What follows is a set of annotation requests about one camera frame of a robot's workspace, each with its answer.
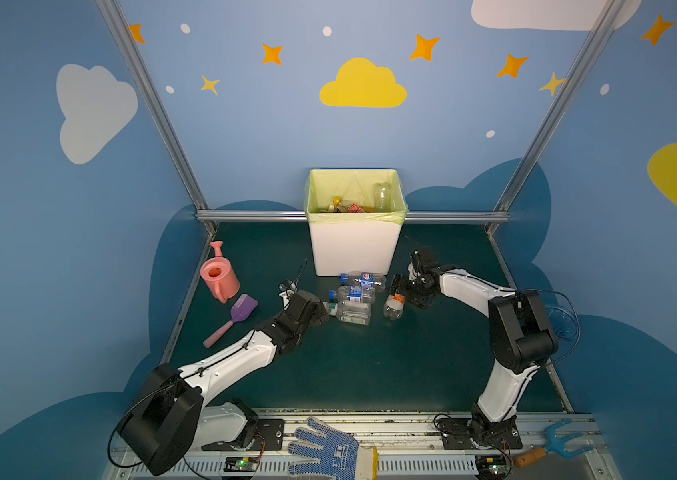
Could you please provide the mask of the orange cap clear bottle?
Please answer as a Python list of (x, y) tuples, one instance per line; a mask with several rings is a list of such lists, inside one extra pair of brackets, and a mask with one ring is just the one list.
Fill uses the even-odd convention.
[(383, 315), (392, 320), (398, 320), (404, 310), (405, 297), (399, 293), (389, 294), (386, 302), (384, 303)]

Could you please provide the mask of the clear unlabelled wide bottle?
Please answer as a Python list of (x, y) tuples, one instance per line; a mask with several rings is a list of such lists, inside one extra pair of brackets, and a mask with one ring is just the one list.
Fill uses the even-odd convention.
[(392, 206), (392, 188), (388, 182), (379, 182), (373, 186), (374, 210), (388, 212)]

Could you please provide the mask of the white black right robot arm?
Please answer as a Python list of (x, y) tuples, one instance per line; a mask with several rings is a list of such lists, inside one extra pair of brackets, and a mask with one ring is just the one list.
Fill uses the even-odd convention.
[(438, 295), (452, 298), (487, 319), (494, 362), (486, 388), (472, 407), (469, 437), (484, 448), (502, 441), (520, 446), (514, 435), (518, 405), (536, 373), (558, 350), (540, 294), (502, 287), (459, 268), (412, 266), (408, 274), (392, 277), (389, 293), (419, 308), (430, 306)]

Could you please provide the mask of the white plastic trash bin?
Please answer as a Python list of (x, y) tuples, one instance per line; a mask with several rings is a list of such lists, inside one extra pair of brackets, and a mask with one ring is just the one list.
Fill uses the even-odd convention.
[(351, 272), (388, 274), (402, 225), (368, 214), (312, 215), (314, 268), (322, 277)]

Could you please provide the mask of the green bin liner bag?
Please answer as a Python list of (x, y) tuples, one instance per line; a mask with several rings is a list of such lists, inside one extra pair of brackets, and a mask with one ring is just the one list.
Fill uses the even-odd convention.
[[(388, 212), (376, 212), (373, 186), (388, 182), (392, 188), (392, 206)], [(328, 205), (334, 197), (364, 206), (368, 213), (328, 213)], [(304, 189), (304, 214), (368, 214), (372, 219), (404, 224), (408, 206), (402, 192), (400, 177), (394, 169), (312, 169), (308, 173)]]

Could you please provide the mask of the clear white cap wide bottle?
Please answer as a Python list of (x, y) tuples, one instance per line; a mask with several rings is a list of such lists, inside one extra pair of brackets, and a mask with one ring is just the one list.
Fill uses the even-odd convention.
[(372, 305), (369, 303), (324, 302), (324, 307), (329, 316), (335, 317), (341, 322), (364, 326), (370, 324)]

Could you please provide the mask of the yellow cap red label bottle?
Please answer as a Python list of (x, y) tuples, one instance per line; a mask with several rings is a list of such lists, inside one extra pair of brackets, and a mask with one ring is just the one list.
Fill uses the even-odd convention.
[(340, 196), (334, 197), (328, 205), (328, 213), (368, 213), (364, 206), (344, 200)]

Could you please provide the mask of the pink watering can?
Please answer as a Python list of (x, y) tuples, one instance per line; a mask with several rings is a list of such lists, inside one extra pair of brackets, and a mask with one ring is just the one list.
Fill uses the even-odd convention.
[(222, 241), (210, 243), (214, 252), (212, 258), (200, 267), (200, 277), (204, 280), (212, 296), (220, 303), (226, 304), (240, 292), (240, 282), (228, 258), (222, 255)]

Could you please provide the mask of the green circuit board left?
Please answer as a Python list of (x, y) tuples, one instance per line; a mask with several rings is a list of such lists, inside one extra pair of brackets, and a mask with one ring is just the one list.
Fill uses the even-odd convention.
[(256, 473), (258, 464), (255, 457), (226, 457), (224, 473)]

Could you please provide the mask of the circuit board right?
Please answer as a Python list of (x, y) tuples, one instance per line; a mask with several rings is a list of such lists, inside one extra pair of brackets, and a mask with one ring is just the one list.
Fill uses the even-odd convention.
[(511, 465), (503, 456), (476, 456), (478, 480), (504, 480), (511, 472)]

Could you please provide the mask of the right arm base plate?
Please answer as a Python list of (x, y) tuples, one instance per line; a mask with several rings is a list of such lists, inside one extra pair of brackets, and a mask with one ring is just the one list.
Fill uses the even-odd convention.
[(434, 420), (433, 425), (446, 450), (520, 450), (523, 447), (515, 416), (502, 422), (442, 417)]

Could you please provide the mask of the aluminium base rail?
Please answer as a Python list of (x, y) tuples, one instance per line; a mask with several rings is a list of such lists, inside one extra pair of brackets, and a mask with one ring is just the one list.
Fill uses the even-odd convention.
[[(308, 417), (344, 433), (359, 443), (360, 461), (372, 463), (375, 479), (476, 479), (476, 456), (503, 456), (511, 465), (505, 479), (618, 479), (615, 465), (592, 416), (569, 413), (522, 413), (516, 426), (522, 440), (520, 450), (466, 449), (446, 450), (433, 422), (437, 418), (470, 418), (466, 412), (428, 411), (328, 411), (299, 409), (258, 409), (258, 419), (283, 419), (282, 450), (202, 451), (194, 448), (176, 466), (162, 474), (164, 479), (286, 479), (288, 466), (298, 457), (288, 454), (288, 445), (296, 440), (294, 432), (306, 427)], [(592, 450), (566, 460), (556, 454), (517, 468), (514, 458), (547, 444), (545, 430), (563, 420), (571, 420), (557, 434), (580, 432), (582, 436), (566, 443), (574, 451), (591, 446)], [(224, 473), (226, 457), (255, 457), (256, 473)]]

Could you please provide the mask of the aluminium frame right post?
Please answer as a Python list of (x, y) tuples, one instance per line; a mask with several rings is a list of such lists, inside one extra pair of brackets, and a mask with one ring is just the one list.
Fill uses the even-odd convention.
[(508, 214), (522, 187), (526, 184), (530, 173), (538, 164), (542, 153), (546, 150), (556, 129), (560, 126), (577, 92), (584, 84), (589, 72), (616, 30), (616, 20), (625, 6), (625, 0), (609, 0), (604, 3), (592, 30), (590, 30), (570, 70), (567, 72), (567, 79), (554, 95), (552, 104), (544, 115), (536, 134), (533, 136), (524, 156), (520, 159), (506, 188), (499, 196), (494, 212)]

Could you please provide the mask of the aluminium frame post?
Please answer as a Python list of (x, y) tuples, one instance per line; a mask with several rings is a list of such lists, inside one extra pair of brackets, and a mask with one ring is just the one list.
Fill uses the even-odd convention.
[(533, 136), (524, 156), (520, 159), (506, 188), (499, 196), (494, 212), (508, 214), (522, 187), (526, 184), (530, 173), (538, 164), (542, 153), (546, 150), (556, 129), (560, 126), (577, 92), (584, 84), (589, 72), (616, 30), (616, 20), (625, 6), (625, 0), (609, 0), (604, 3), (592, 30), (590, 30), (570, 70), (567, 72), (567, 79), (554, 95), (552, 104), (544, 115), (536, 134)]
[(140, 54), (138, 42), (134, 40), (130, 26), (126, 23), (126, 16), (120, 7), (120, 2), (114, 0), (96, 0), (96, 5), (104, 18), (104, 22), (108, 26), (108, 30), (112, 34), (120, 54), (128, 66), (128, 71), (132, 74), (138, 91), (142, 94), (142, 99), (156, 124), (156, 129), (174, 162), (174, 167), (186, 188), (186, 192), (190, 196), (194, 208), (196, 210), (206, 210), (208, 204), (206, 198), (202, 194), (202, 188), (196, 179), (196, 174), (190, 166), (190, 162), (186, 157), (184, 148), (180, 145), (180, 140), (176, 135), (176, 130), (168, 118), (168, 112), (164, 108), (164, 104), (160, 99), (160, 92), (156, 89), (152, 76), (148, 72), (148, 68), (144, 63), (144, 58)]

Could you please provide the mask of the aluminium frame left post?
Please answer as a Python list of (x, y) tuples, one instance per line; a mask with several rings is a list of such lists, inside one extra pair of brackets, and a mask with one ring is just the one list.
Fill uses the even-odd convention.
[(186, 157), (184, 148), (180, 145), (180, 140), (176, 135), (176, 130), (168, 118), (168, 112), (164, 108), (164, 104), (160, 99), (160, 92), (156, 89), (152, 76), (148, 72), (148, 68), (144, 63), (144, 58), (140, 54), (138, 42), (134, 40), (130, 26), (126, 23), (126, 16), (120, 7), (120, 2), (114, 0), (96, 0), (96, 5), (104, 18), (104, 22), (108, 26), (108, 30), (112, 34), (120, 54), (128, 66), (128, 71), (132, 74), (138, 91), (142, 94), (142, 99), (156, 124), (156, 129), (174, 162), (174, 167), (186, 188), (186, 192), (190, 196), (194, 208), (196, 210), (206, 210), (208, 204), (206, 198), (202, 194), (202, 188), (196, 179), (196, 174), (190, 166), (190, 162)]

